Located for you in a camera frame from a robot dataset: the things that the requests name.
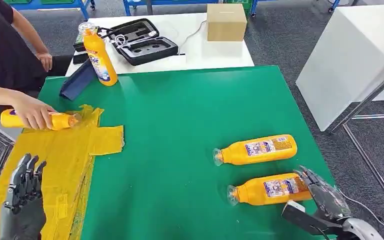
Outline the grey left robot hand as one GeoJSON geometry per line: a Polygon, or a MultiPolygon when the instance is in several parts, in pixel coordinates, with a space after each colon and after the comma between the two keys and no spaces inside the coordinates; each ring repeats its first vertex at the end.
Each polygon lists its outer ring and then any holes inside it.
{"type": "Polygon", "coordinates": [[[26,153],[10,175],[0,209],[0,240],[40,240],[47,217],[42,192],[43,168],[37,155],[26,153]]]}

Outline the person's right hand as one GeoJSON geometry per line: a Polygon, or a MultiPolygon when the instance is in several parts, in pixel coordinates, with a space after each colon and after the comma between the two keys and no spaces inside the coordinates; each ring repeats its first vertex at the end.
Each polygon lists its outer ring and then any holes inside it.
{"type": "Polygon", "coordinates": [[[50,105],[22,92],[11,96],[11,105],[25,127],[35,130],[53,127],[50,112],[55,112],[55,109],[50,105]]]}

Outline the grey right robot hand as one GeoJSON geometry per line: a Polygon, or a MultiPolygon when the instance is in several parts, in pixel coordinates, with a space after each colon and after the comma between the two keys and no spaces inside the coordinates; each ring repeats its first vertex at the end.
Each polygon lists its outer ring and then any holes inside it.
{"type": "Polygon", "coordinates": [[[341,193],[321,176],[303,165],[300,165],[299,169],[295,169],[294,172],[306,184],[320,217],[333,222],[352,216],[341,193]]]}

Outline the person's left hand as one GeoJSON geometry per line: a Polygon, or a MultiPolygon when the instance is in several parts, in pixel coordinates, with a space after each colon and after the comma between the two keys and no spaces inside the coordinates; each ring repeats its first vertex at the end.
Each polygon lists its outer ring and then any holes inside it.
{"type": "Polygon", "coordinates": [[[49,72],[53,67],[53,56],[49,52],[36,53],[36,57],[41,62],[44,70],[49,72]]]}

